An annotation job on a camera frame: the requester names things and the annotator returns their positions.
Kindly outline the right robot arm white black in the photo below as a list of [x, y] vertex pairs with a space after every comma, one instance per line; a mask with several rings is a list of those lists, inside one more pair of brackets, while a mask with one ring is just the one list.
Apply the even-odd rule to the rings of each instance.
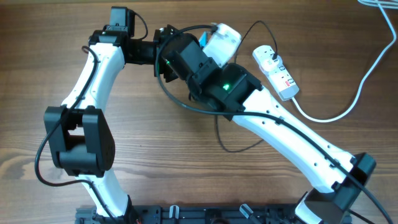
[[224, 116], [257, 134], [308, 179], [312, 190], [295, 208], [305, 223], [341, 223], [351, 212], [376, 163], [324, 140], [278, 104], [261, 82], [230, 61], [241, 36], [213, 34], [202, 47], [191, 34], [176, 32], [161, 43], [155, 72], [166, 65], [183, 80], [200, 112]]

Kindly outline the white grey power strip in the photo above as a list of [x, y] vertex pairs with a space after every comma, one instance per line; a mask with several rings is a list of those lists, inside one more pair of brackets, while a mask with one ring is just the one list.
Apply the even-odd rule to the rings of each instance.
[[[276, 59], [279, 55], [276, 54], [270, 45], [261, 45], [254, 49], [252, 56], [260, 68], [260, 63], [262, 60], [267, 57]], [[282, 101], [291, 100], [299, 92], [298, 85], [287, 71], [287, 68], [284, 66], [284, 64], [282, 64], [282, 66], [280, 66], [276, 71], [265, 76]]]

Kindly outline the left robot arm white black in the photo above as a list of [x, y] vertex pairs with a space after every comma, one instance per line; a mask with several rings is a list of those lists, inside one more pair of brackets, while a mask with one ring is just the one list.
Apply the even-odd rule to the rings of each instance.
[[53, 186], [39, 170], [42, 151], [48, 144], [55, 167], [74, 178], [60, 186], [81, 183], [95, 202], [90, 216], [93, 223], [140, 221], [112, 169], [115, 141], [104, 111], [125, 64], [152, 65], [160, 45], [177, 30], [168, 25], [155, 32], [152, 42], [137, 39], [134, 28], [138, 16], [126, 7], [111, 8], [109, 24], [95, 30], [88, 45], [82, 47], [88, 58], [73, 90], [60, 106], [49, 106], [44, 114], [47, 134], [35, 157], [35, 174], [41, 183]]

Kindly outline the smartphone with teal screen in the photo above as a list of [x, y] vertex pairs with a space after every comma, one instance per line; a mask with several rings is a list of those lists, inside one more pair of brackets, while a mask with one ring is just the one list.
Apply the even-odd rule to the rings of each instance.
[[201, 48], [204, 48], [207, 44], [208, 33], [204, 32], [199, 38], [198, 42]]

